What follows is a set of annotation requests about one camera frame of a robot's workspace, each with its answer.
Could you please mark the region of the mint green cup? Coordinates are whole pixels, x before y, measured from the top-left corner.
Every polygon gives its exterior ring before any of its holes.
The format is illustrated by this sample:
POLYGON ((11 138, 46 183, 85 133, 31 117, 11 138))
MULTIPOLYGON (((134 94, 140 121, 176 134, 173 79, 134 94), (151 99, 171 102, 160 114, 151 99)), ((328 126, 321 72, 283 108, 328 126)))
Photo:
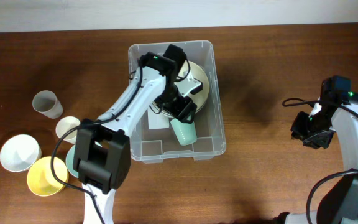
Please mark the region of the mint green cup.
POLYGON ((182 123, 177 119, 172 119, 170 124, 181 146, 187 146, 196 142, 195 123, 182 123))

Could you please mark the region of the cream white bowl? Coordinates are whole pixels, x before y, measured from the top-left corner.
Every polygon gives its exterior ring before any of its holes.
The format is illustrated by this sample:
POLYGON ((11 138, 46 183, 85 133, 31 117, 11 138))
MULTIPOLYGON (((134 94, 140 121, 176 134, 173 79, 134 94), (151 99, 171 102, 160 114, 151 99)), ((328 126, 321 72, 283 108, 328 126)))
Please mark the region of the cream white bowl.
MULTIPOLYGON (((147 63, 147 66, 158 71, 158 74, 164 77, 165 87, 163 88, 162 94, 158 97, 161 97, 162 100, 168 101, 176 97, 177 94, 181 95, 177 86, 175 85, 175 82, 184 80, 184 78, 179 77, 180 70, 188 70, 185 77, 189 75, 191 70, 202 70, 200 66, 189 61, 188 59, 182 61, 182 64, 180 65, 178 62, 174 62, 170 59, 163 59, 161 57, 153 59, 151 62, 147 63)), ((197 105, 196 113, 203 107, 209 94, 209 81, 205 72, 201 81, 203 84, 187 95, 197 105)), ((149 106, 149 108, 151 108, 154 113, 162 113, 169 118, 173 118, 166 111, 163 111, 161 108, 159 108, 154 101, 149 106)))

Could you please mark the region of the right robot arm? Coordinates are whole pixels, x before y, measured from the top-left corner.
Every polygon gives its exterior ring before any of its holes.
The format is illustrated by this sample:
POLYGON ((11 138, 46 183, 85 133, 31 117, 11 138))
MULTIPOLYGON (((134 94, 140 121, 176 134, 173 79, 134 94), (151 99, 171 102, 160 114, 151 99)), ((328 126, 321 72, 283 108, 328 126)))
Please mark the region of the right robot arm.
POLYGON ((338 136, 344 171, 331 174, 311 189, 305 213, 283 212, 275 223, 358 223, 358 93, 348 78, 333 76, 323 80, 317 100, 288 98, 284 107, 309 105, 292 126, 291 137, 313 149, 328 148, 338 136))

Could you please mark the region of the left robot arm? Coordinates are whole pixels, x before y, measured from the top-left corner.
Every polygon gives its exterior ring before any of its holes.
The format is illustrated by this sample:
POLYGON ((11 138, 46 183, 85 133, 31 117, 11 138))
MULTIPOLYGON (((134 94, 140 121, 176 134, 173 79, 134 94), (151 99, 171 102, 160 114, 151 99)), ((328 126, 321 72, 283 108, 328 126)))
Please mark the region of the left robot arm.
POLYGON ((190 74, 185 51, 169 45, 163 55, 148 52, 138 60, 130 85, 96 121, 84 119, 77 131, 73 170, 85 192, 84 223, 112 223, 115 191, 131 166, 130 137, 151 104, 166 111, 177 138, 184 145, 196 141, 194 116, 197 105, 189 97, 202 90, 190 74))

